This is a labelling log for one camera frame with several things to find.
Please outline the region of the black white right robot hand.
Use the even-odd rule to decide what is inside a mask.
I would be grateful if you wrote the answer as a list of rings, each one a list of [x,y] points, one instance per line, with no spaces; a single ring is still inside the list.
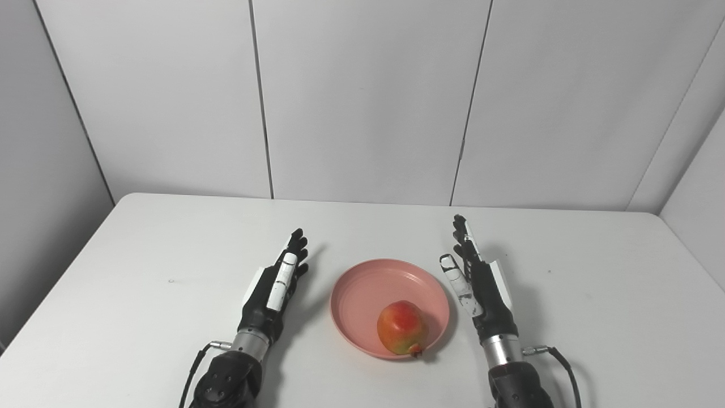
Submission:
[[[456,214],[453,227],[457,242],[454,251],[462,265],[451,254],[440,256],[438,263],[461,306],[471,316],[479,343],[500,336],[518,336],[511,297],[500,267],[484,260],[465,217]]]

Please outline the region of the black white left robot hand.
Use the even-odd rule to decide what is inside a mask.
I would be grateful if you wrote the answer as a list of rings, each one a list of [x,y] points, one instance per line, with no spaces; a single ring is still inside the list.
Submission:
[[[257,274],[254,286],[249,287],[245,295],[237,330],[257,330],[271,345],[279,340],[287,305],[297,290],[298,281],[309,269],[305,263],[309,255],[307,244],[303,229],[296,229],[275,263]]]

